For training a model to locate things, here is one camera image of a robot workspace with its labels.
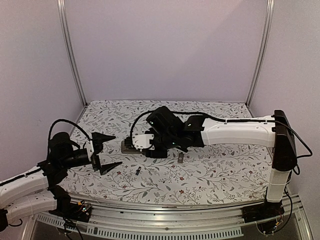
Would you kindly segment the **grey battery cover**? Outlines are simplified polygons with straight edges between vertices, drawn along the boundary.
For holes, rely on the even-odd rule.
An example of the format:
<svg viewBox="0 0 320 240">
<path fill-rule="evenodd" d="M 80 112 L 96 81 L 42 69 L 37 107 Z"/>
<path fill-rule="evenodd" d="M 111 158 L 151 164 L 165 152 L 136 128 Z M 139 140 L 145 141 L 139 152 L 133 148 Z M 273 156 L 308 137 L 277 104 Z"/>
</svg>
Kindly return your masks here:
<svg viewBox="0 0 320 240">
<path fill-rule="evenodd" d="M 178 161 L 179 164 L 182 164 L 184 162 L 184 153 L 180 152 L 178 155 Z"/>
</svg>

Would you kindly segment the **white grey remote control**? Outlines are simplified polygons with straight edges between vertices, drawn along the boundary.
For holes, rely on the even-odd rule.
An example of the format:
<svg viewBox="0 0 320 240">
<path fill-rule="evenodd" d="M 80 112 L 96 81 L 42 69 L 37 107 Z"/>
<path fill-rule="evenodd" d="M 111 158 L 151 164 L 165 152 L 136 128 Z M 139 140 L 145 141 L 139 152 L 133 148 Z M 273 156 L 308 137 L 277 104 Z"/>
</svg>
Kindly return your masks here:
<svg viewBox="0 0 320 240">
<path fill-rule="evenodd" d="M 121 142 L 120 150 L 122 154 L 143 154 L 146 151 L 144 149 L 133 149 L 131 146 L 127 146 L 125 141 Z"/>
</svg>

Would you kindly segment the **black battery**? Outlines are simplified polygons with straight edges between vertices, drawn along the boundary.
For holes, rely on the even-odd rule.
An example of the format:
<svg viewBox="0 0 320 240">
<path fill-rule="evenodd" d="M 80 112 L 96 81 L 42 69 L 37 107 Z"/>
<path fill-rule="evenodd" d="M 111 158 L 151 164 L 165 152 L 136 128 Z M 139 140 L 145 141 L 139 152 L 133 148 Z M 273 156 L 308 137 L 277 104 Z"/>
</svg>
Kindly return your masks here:
<svg viewBox="0 0 320 240">
<path fill-rule="evenodd" d="M 141 167 L 139 166 L 138 169 L 135 172 L 135 175 L 138 176 L 140 174 L 140 171 L 141 171 Z"/>
</svg>

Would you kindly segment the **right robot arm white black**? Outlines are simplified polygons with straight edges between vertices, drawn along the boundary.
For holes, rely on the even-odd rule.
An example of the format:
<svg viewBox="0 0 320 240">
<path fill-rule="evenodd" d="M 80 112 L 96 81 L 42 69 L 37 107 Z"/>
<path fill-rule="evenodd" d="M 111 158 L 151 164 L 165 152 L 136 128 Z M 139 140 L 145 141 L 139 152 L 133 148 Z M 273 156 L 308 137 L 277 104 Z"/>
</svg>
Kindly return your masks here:
<svg viewBox="0 0 320 240">
<path fill-rule="evenodd" d="M 262 218 L 278 210 L 290 172 L 298 163 L 295 133 L 282 110 L 258 118 L 221 119 L 205 113 L 188 113 L 187 121 L 162 106 L 146 118 L 150 129 L 132 136 L 132 145 L 150 158 L 164 158 L 169 149 L 187 152 L 190 147 L 217 144 L 258 145 L 273 150 L 265 202 L 259 206 Z"/>
</svg>

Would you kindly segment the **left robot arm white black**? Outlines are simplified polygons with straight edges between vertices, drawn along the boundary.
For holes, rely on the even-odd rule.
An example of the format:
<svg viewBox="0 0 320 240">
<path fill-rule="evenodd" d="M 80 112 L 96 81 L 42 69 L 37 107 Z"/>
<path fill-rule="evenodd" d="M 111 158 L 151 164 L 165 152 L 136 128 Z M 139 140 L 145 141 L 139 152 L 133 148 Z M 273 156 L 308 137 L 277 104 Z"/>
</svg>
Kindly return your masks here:
<svg viewBox="0 0 320 240">
<path fill-rule="evenodd" d="M 78 222 L 89 222 L 91 206 L 73 203 L 71 196 L 59 184 L 68 176 L 68 170 L 91 165 L 94 171 L 105 175 L 120 162 L 102 165 L 99 153 L 113 135 L 93 132 L 86 147 L 70 139 L 66 132 L 56 133 L 48 142 L 49 155 L 30 170 L 0 183 L 0 229 L 4 231 L 18 220 L 41 212 Z"/>
</svg>

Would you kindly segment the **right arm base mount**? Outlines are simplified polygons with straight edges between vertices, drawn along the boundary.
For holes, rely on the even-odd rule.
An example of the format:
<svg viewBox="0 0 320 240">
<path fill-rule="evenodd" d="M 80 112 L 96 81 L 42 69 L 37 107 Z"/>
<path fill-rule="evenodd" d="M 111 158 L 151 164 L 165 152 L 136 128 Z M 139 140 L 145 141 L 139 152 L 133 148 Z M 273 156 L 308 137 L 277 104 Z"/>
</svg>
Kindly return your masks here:
<svg viewBox="0 0 320 240">
<path fill-rule="evenodd" d="M 282 200 L 279 202 L 269 202 L 265 199 L 263 203 L 242 207 L 241 213 L 244 222 L 251 223 L 280 216 L 285 213 L 285 210 Z"/>
</svg>

